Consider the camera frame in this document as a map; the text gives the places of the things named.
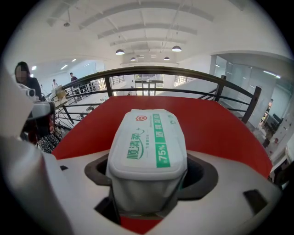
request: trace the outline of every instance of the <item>metal handrail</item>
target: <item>metal handrail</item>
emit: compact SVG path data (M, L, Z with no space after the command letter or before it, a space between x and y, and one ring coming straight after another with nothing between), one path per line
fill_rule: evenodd
M181 90L181 89L168 89L168 88L126 88L126 89L112 89L111 87L111 81L113 83L113 78L116 76L122 76L122 75L134 75L134 74L167 74L167 75L175 75L175 76L184 76L184 77L190 77L190 78L198 78L202 80L206 80L209 82L213 82L218 84L217 88L212 90L211 92L201 92L201 91L193 91L193 90ZM91 95L91 94L97 94L97 93L107 93L109 97L113 96L113 92L117 91L144 91L144 90L154 90L154 91L170 91L170 92L181 92L181 93L191 93L191 94L197 94L197 95L203 95L199 97L200 99L208 96L206 100L211 99L214 97L214 101L218 102L220 98L222 99L227 99L235 102L239 102L245 105L248 105L247 110L235 110L232 109L232 111L240 111L240 112L245 112L244 116L242 117L242 121L246 123L248 119L250 118L256 103L258 101L258 98L261 93L261 88L256 87L254 94L249 93L248 91L244 90L243 88L226 81L226 76L222 75L221 78L218 78L216 76L194 71L194 70L189 70L189 69L183 69L183 68L174 68L174 67L163 67L163 66L137 66L137 67L127 67L127 68L118 68L118 69L113 69L113 70L107 70L95 74L91 74L88 76L85 76L83 78L80 78L79 80L75 80L73 82L70 82L66 85L64 85L62 88L66 89L69 87L73 87L77 84L80 83L85 83L89 80L96 80L96 79L104 79L104 84L106 86L105 90L99 90L99 91L91 91L91 92L84 92L83 94L76 94L76 95L71 95L71 96L66 96L67 99L77 97L80 95ZM236 90L249 98L251 98L250 103L246 103L240 100L236 100L230 97L222 96L221 93L223 91L224 87L231 88L233 90Z
M216 91L216 88L215 89L213 89L212 91L210 91L209 93L211 94L211 93L214 93ZM203 95L203 96L201 96L201 97L199 97L198 99L203 99L204 97L206 97L207 95Z
M224 81L221 78L218 78L216 76L198 72L195 70L185 69L185 68L175 68L175 67L166 67L166 66L134 66L134 67L126 67L126 68L116 68L112 70L106 70L98 73L94 73L88 76L85 76L83 78L80 78L79 80L75 80L73 82L70 82L66 85L64 85L62 88L66 89L68 87L71 87L75 84L78 84L80 82L85 82L88 80L93 79L99 79L99 78L109 78L109 77L115 77L119 75L133 75L133 74L167 74L167 75L178 75L178 76L185 76L190 78L198 78L202 80L206 80L209 82L217 83L219 85L226 86L228 88L231 88L233 90L236 90L250 98L253 97L253 95L244 90L243 88L235 85L234 83Z

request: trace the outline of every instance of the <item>person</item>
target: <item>person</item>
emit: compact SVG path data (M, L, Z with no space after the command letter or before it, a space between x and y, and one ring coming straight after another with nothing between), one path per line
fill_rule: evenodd
M23 84L30 89L35 90L36 96L39 100L42 99L41 88L37 78L31 78L30 71L26 62L19 62L14 70L17 83Z
M58 84L56 83L55 79L53 79L52 90L57 87L58 87Z
M69 75L71 76L71 82L73 82L74 80L78 80L76 76L73 76L73 73L70 73Z
M77 77L73 76L73 73L69 73L69 75L71 76L71 79L70 79L71 82L73 82L75 80L78 80ZM79 94L79 89L77 89L77 88L78 88L77 85L73 86L73 89L74 89L74 92L75 92L76 95Z

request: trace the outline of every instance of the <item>red surface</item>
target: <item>red surface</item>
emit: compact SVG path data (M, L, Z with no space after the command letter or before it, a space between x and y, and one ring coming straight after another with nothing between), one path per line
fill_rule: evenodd
M178 118L188 150L243 162L268 177L271 161L248 128L214 101L166 96L114 96L101 104L61 141L57 159L78 157L110 149L114 135L131 109L165 109ZM122 226L144 234L158 220L122 217Z
M155 227L161 220L141 220L127 217L120 217L121 226L139 234L145 234Z

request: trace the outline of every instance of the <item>white plastic lid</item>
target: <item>white plastic lid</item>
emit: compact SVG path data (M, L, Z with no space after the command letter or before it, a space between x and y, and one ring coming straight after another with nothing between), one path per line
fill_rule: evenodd
M113 175L168 180L183 174L187 152L177 118L166 110L132 110L115 135L108 157Z

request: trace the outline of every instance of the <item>white wall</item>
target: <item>white wall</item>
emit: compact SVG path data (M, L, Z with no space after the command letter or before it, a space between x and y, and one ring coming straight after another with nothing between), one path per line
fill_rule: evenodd
M294 134L289 139L289 141L287 143L287 148L288 148L288 154L289 154L290 159L292 161L294 161Z
M180 68L191 69L203 73L209 73L211 63L210 55L193 56L190 59L179 62Z
M70 83L70 75L69 73L73 73L77 78L82 78L84 76L99 72L104 70L104 64L101 61L94 60L84 60L81 63L75 65L71 69L61 72L59 74L53 74L47 78L38 79L39 84L43 85L43 89L48 93L52 90L52 80L55 79L58 85L66 85Z
M48 25L46 19L59 3L41 1L15 31L3 54L8 71L12 73L19 61L34 65L68 58L107 61L115 64L113 68L119 67L122 58L107 41L97 40L97 32L82 32L75 23L66 28L63 21Z
M283 88L276 85L271 98L274 101L269 113L271 115L276 114L280 119L282 119L291 98L290 94Z
M70 82L71 77L69 73L73 73L73 75L77 78L83 78L87 75L94 74L96 73L96 62L93 60L85 60L68 70L68 77Z
M210 92L217 87L216 83L204 81L201 79L195 79L193 81L184 83L184 84L176 86L176 87L174 87L174 84L175 84L175 76L174 75L165 75L164 76L164 88ZM191 94L191 93L180 93L180 92L171 92L171 91L164 91L158 95L187 97L187 98L199 98L202 96L202 95Z
M104 70L110 70L115 68L121 68L120 61L104 60Z
M48 78L38 79L38 82L39 82L40 86L43 85L43 89L47 93L51 93L53 79L56 80L56 83L58 85L65 85L70 82L70 76L67 72L55 74L55 75L52 75Z
M132 86L135 88L135 77L134 75L124 75L124 82L123 82L123 86L121 87L122 89L126 89L126 88L131 88ZM128 91L119 91L117 92L117 95L127 95Z

